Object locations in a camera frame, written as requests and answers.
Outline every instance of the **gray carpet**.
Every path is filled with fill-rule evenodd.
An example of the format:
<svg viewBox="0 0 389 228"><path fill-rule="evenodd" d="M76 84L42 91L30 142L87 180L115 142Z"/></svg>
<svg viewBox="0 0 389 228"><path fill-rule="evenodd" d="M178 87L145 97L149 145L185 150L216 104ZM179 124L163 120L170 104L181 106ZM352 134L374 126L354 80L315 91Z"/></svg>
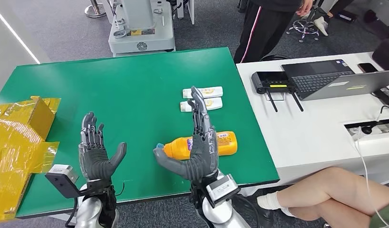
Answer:
<svg viewBox="0 0 389 228"><path fill-rule="evenodd" d="M69 61L87 58L112 57L107 43L110 25L106 18L90 19L83 10L88 0L10 0L15 13L47 52L52 61ZM228 46L234 54L239 44L243 14L236 10L237 0L196 0L196 24L189 17L175 20L177 50ZM359 6L351 11L363 12ZM373 51L378 45L377 36L369 33L359 23L347 24L333 20L330 36L315 41L307 37L298 42L300 35L284 34L272 51L273 54L291 58L313 57ZM164 199L152 202L118 206L119 228L174 227L205 228L196 215L188 197ZM252 227L253 214L238 209ZM305 222L290 218L277 211L274 213L275 228L319 228L322 220ZM50 217L31 218L1 223L0 228L61 228L64 222Z"/></svg>

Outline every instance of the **pink stripe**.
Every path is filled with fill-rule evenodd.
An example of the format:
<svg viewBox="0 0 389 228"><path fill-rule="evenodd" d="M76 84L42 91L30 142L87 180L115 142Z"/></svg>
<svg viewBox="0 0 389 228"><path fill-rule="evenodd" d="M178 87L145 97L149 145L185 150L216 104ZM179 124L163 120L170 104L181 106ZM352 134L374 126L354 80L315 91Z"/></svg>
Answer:
<svg viewBox="0 0 389 228"><path fill-rule="evenodd" d="M245 50L245 53L243 54L243 57L242 57L242 60L241 60L240 63L243 62L243 60L245 59L246 54L248 53L248 48L249 48L249 45L250 45L251 40L252 40L253 31L255 30L255 27L256 27L257 21L259 19L259 15L260 15L260 11L261 10L262 10L262 7L259 6L258 13L256 15L255 22L253 23L253 26L252 26L251 34L249 36L248 45L246 45L246 50Z"/></svg>

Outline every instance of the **gray robot glove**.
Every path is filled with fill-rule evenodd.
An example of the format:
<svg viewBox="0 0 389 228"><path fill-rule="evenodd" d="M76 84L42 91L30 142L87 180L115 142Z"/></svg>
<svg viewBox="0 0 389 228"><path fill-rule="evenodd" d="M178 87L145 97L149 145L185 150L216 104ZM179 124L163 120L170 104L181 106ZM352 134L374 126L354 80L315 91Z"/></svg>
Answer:
<svg viewBox="0 0 389 228"><path fill-rule="evenodd" d="M158 144L153 150L158 164L190 181L199 181L201 178L211 175L218 168L217 135L211 125L201 92L192 87L194 102L187 102L193 112L193 145L190 158L179 161L169 158L164 152L164 145Z"/></svg>
<svg viewBox="0 0 389 228"><path fill-rule="evenodd" d="M125 157L127 149L127 144L121 142L115 155L109 160L102 134L104 124L101 123L97 131L96 123L97 118L93 112L84 116L81 126L81 143L78 145L80 168L87 181L110 180Z"/></svg>

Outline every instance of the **black phone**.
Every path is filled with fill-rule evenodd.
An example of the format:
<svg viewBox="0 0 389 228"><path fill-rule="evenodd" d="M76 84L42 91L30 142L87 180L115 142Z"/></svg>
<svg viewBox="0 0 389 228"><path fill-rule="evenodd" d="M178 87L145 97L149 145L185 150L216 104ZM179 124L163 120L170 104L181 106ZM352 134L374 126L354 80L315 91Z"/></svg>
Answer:
<svg viewBox="0 0 389 228"><path fill-rule="evenodd" d="M372 72L378 71L371 63L360 63L360 64L358 64L358 67L364 73L372 73Z"/></svg>

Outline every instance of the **white shoe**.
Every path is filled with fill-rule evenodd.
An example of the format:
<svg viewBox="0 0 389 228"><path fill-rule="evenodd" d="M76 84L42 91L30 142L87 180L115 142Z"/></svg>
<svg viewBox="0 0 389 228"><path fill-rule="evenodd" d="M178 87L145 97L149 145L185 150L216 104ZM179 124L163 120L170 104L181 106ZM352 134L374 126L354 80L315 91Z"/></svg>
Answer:
<svg viewBox="0 0 389 228"><path fill-rule="evenodd" d="M328 32L326 31L328 29L328 23L323 19L323 17L320 17L313 21L315 26L322 32L324 36L328 36Z"/></svg>

